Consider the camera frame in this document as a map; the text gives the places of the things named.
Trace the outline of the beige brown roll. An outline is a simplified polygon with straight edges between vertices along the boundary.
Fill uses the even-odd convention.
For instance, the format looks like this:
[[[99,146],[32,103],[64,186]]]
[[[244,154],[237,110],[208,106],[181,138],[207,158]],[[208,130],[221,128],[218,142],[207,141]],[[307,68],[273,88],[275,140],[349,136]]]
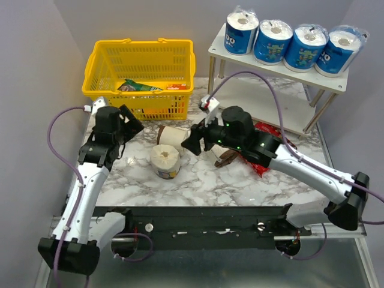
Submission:
[[[161,125],[157,135],[157,144],[172,146],[182,154],[185,152],[185,149],[181,146],[181,143],[188,136],[188,130]]]
[[[206,154],[215,167],[226,166],[238,156],[236,151],[221,147],[219,145],[214,145],[209,151],[206,152]]]
[[[174,179],[181,168],[179,151],[170,145],[154,146],[150,161],[155,174],[162,179]]]

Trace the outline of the beige brown roll front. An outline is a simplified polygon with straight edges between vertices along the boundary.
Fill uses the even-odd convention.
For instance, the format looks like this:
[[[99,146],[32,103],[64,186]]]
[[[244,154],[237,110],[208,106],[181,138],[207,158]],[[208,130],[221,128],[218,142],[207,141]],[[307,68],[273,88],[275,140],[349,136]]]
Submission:
[[[162,179],[174,179],[181,168],[179,151],[170,145],[154,146],[150,161],[155,174]]]

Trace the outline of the blue roll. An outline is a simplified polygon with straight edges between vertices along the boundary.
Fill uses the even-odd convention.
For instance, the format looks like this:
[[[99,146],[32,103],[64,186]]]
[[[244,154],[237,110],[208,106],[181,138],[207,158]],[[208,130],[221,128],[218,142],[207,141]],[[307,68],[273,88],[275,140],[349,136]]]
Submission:
[[[301,24],[295,28],[284,56],[284,65],[295,72],[304,73],[312,69],[328,43],[327,30],[317,24]]]
[[[246,55],[251,52],[259,19],[254,10],[237,6],[226,18],[224,48],[233,55]]]
[[[329,40],[314,67],[325,77],[338,77],[351,65],[365,46],[370,34],[367,30],[350,25],[331,29]]]
[[[259,24],[254,56],[265,65],[280,63],[293,37],[293,29],[286,22],[278,19],[263,20]]]

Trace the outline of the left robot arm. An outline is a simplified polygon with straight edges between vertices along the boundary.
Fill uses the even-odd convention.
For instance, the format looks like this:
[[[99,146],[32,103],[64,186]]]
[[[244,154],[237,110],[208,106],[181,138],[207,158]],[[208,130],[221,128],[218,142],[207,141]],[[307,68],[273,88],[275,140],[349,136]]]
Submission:
[[[108,212],[94,227],[90,224],[113,163],[121,158],[125,144],[143,130],[143,125],[125,105],[82,109],[94,115],[95,125],[79,149],[78,165],[70,166],[76,181],[61,219],[50,237],[40,239],[38,252],[55,272],[88,277],[95,271],[100,251],[109,239],[132,232],[133,222],[125,212]]]

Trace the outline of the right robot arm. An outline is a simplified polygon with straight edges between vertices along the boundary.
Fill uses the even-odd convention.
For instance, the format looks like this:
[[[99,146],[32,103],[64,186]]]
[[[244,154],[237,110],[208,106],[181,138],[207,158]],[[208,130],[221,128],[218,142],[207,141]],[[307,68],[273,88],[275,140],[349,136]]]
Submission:
[[[281,234],[289,235],[297,228],[320,223],[332,223],[348,231],[358,228],[367,202],[366,174],[351,175],[316,161],[308,164],[304,155],[285,145],[282,138],[257,129],[250,114],[238,106],[224,109],[221,118],[222,125],[217,118],[194,124],[182,147],[195,155],[214,145],[229,148],[248,162],[285,173],[325,196],[322,200],[286,205],[285,215],[276,220]]]

